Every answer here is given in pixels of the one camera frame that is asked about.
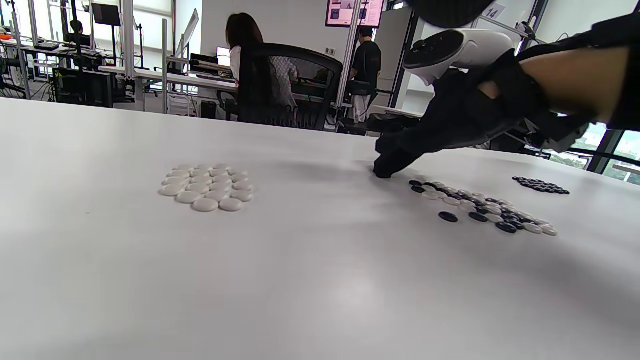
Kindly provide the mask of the person's right hand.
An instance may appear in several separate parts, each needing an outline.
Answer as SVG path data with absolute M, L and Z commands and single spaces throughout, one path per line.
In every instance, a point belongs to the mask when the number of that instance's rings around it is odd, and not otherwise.
M 388 179 L 425 154 L 491 141 L 524 121 L 551 118 L 542 87 L 513 50 L 467 72 L 449 69 L 435 82 L 436 95 L 418 125 L 384 134 L 375 142 L 373 173 Z

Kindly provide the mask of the person's left hand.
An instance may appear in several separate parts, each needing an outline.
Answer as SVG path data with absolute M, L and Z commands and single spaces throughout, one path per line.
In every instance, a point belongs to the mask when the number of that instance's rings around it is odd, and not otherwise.
M 493 0 L 406 0 L 424 22 L 437 28 L 461 28 L 473 23 Z

